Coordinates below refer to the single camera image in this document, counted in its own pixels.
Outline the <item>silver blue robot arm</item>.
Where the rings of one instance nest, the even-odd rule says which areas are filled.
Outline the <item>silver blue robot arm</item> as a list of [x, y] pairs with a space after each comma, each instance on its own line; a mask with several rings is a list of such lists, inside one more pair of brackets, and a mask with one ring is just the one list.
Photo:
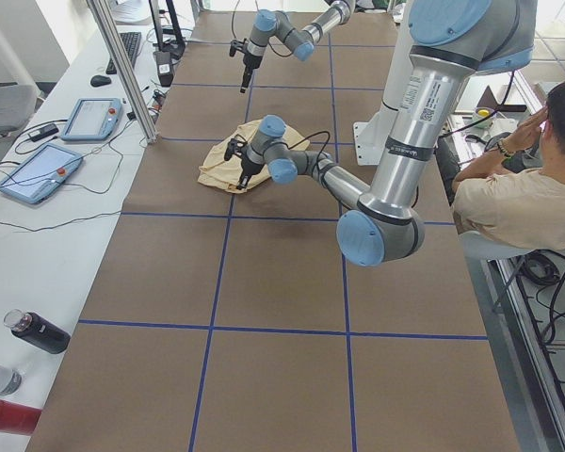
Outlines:
[[236, 53], [244, 55], [241, 93], [248, 89], [253, 71], [260, 67], [271, 38], [277, 38], [292, 56], [305, 61], [326, 33], [348, 22], [356, 6], [356, 2], [350, 0], [328, 1], [327, 4], [329, 8], [302, 29], [297, 29], [283, 11], [257, 11], [250, 37], [242, 41], [232, 40], [230, 46], [230, 57]]
[[401, 82], [387, 84], [399, 96], [393, 117], [372, 120], [380, 130], [372, 182], [363, 182], [325, 153], [293, 151], [283, 136], [283, 120], [268, 115], [253, 137], [227, 144], [226, 156], [241, 161], [238, 187], [247, 187], [262, 170], [278, 184], [308, 175], [346, 207], [336, 238], [349, 262], [376, 266], [413, 254], [425, 231], [412, 198], [465, 81], [526, 66], [536, 11], [533, 1], [409, 2], [395, 54], [412, 66]]

